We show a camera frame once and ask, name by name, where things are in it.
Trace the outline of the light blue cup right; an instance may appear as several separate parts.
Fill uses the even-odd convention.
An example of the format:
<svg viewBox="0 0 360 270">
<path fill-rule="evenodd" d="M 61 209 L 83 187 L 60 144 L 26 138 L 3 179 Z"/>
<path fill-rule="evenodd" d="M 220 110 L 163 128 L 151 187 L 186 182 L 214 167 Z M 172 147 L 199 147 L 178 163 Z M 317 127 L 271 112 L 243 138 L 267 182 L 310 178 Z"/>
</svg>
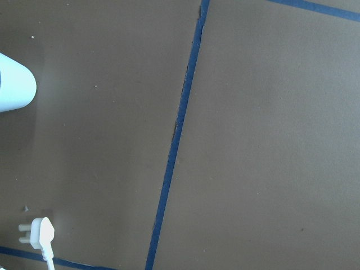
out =
<svg viewBox="0 0 360 270">
<path fill-rule="evenodd" d="M 27 106 L 36 91 L 37 83 L 32 72 L 1 53 L 1 112 Z"/>
</svg>

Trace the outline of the white power plug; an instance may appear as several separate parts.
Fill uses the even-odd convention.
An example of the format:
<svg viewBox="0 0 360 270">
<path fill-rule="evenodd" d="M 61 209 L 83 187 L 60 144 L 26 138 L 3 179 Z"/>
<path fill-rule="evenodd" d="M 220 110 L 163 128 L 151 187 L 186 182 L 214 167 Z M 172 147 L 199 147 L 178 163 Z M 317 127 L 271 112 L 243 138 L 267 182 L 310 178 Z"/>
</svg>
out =
<svg viewBox="0 0 360 270">
<path fill-rule="evenodd" d="M 19 242 L 30 244 L 33 249 L 40 250 L 43 260 L 47 263 L 47 268 L 55 270 L 51 244 L 55 237 L 55 229 L 49 218 L 35 218 L 31 224 L 18 225 L 18 230 L 25 233 L 25 236 L 19 238 Z"/>
</svg>

